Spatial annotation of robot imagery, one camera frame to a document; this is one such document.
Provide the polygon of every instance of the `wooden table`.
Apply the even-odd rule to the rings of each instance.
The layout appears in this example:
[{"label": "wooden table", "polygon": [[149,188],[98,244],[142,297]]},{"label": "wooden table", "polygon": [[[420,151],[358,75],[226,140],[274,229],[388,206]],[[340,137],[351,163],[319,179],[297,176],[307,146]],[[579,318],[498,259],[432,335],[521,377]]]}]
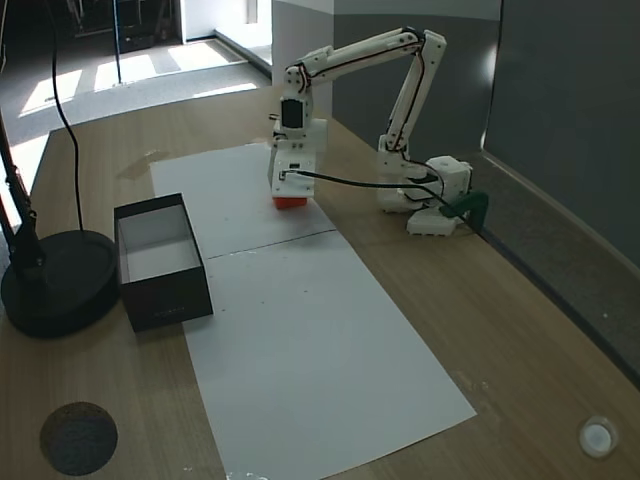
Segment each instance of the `wooden table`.
[{"label": "wooden table", "polygon": [[[270,135],[277,92],[190,100],[85,123],[85,225],[113,236],[113,207],[153,196],[148,164]],[[375,154],[330,122],[324,171],[375,180]],[[55,132],[33,189],[38,231],[76,228],[72,147]],[[317,200],[429,345],[478,415],[340,479],[638,479],[640,394],[544,295],[472,234],[411,237],[374,192],[319,183]],[[0,478],[68,478],[39,450],[45,418],[69,402],[118,424],[112,460],[94,479],[224,479],[181,325],[134,335],[122,304],[68,338],[0,326]],[[603,461],[578,429],[592,415],[620,432]]]}]

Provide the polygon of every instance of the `gray wall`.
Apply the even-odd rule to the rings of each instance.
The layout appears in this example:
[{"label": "gray wall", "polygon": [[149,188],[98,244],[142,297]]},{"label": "gray wall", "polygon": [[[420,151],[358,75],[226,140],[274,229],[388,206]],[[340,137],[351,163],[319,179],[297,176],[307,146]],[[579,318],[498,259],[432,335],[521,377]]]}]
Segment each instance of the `gray wall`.
[{"label": "gray wall", "polygon": [[[488,66],[493,66],[498,22],[452,16],[336,15],[335,46],[407,25],[447,39],[447,51],[410,139],[411,156],[419,160],[479,150],[491,99]],[[409,64],[409,58],[396,60],[336,80],[333,116],[377,147]]]},{"label": "gray wall", "polygon": [[222,26],[242,24],[247,19],[246,0],[180,0],[183,41],[213,35]]},{"label": "gray wall", "polygon": [[335,0],[334,10],[336,15],[428,14],[496,20],[500,3],[501,0]]},{"label": "gray wall", "polygon": [[504,1],[485,148],[640,266],[640,2]]}]

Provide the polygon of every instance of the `sunlight on floor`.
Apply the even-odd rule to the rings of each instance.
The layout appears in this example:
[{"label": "sunlight on floor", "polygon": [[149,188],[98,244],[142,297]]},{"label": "sunlight on floor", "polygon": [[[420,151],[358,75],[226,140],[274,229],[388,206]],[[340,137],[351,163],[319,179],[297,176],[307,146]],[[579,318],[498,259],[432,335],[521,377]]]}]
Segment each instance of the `sunlight on floor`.
[{"label": "sunlight on floor", "polygon": [[[76,94],[81,75],[82,70],[76,70],[56,77],[61,103],[71,100]],[[27,100],[27,103],[24,105],[22,112],[20,112],[20,117],[24,117],[30,113],[39,112],[40,110],[44,110],[45,108],[49,108],[54,105],[53,82],[48,78],[38,82],[36,88],[33,89],[29,100]]]},{"label": "sunlight on floor", "polygon": [[[158,75],[149,55],[137,55],[120,60],[120,72],[122,73],[123,83],[137,82]],[[100,90],[115,87],[117,84],[118,70],[116,62],[99,65],[93,90],[99,92]]]},{"label": "sunlight on floor", "polygon": [[223,93],[242,92],[244,90],[255,90],[258,86],[255,83],[241,83],[232,85],[231,87],[216,88],[208,92],[196,93],[193,98],[210,97],[212,95],[221,95]]},{"label": "sunlight on floor", "polygon": [[168,52],[183,72],[229,64],[222,55],[206,43],[192,43],[173,47]]},{"label": "sunlight on floor", "polygon": [[[44,152],[44,147],[47,145],[48,139],[49,134],[47,133],[41,137],[37,137],[11,147],[13,163],[15,163],[20,170],[20,176],[22,177],[22,181],[24,182],[27,192],[31,192],[31,187],[33,187],[33,181],[36,178],[38,166],[40,165],[42,153]],[[2,203],[7,210],[7,215],[11,225],[20,225],[20,216],[13,204],[9,188],[5,183],[0,186],[0,197],[2,198]]]}]

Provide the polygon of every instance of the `round black circle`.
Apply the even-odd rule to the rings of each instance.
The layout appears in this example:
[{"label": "round black circle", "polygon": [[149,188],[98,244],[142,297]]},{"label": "round black circle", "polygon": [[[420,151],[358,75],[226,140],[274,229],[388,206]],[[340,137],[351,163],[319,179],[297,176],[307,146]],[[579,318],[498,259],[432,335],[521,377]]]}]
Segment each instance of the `round black circle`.
[{"label": "round black circle", "polygon": [[104,467],[118,444],[111,416],[93,403],[78,402],[53,412],[40,431],[40,449],[65,475],[88,475]]}]

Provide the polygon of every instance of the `green clamp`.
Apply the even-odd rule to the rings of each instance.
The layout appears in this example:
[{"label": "green clamp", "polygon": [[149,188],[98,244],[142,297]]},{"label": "green clamp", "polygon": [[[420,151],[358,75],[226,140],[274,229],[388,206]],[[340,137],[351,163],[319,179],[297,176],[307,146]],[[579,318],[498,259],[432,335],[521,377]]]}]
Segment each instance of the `green clamp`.
[{"label": "green clamp", "polygon": [[467,224],[474,232],[481,232],[488,208],[489,195],[484,192],[469,192],[457,200],[449,202],[449,205],[442,205],[440,213],[447,218],[454,218],[469,212]]}]

